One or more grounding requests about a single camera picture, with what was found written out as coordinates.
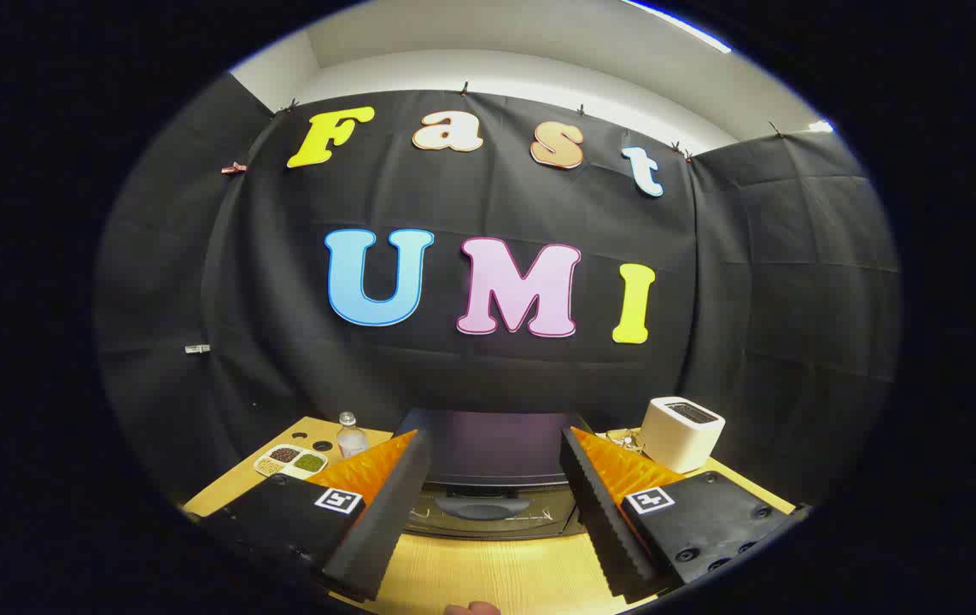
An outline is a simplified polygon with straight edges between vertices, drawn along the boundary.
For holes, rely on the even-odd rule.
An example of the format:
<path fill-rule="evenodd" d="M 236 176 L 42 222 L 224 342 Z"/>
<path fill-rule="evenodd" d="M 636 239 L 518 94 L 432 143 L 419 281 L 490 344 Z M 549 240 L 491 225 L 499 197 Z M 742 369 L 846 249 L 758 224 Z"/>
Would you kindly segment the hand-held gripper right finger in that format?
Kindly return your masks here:
<path fill-rule="evenodd" d="M 666 595 L 744 560 L 803 522 L 714 470 L 683 477 L 575 427 L 559 463 L 615 596 Z"/>

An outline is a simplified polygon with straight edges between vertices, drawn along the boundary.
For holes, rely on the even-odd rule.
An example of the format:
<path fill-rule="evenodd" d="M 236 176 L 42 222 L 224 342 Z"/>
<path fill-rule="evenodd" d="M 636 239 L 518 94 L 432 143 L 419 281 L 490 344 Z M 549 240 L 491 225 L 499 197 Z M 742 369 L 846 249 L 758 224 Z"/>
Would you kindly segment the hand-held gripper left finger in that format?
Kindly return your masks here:
<path fill-rule="evenodd" d="M 284 465 L 197 522 L 281 583 L 375 600 L 429 468 L 411 430 L 311 476 Z"/>

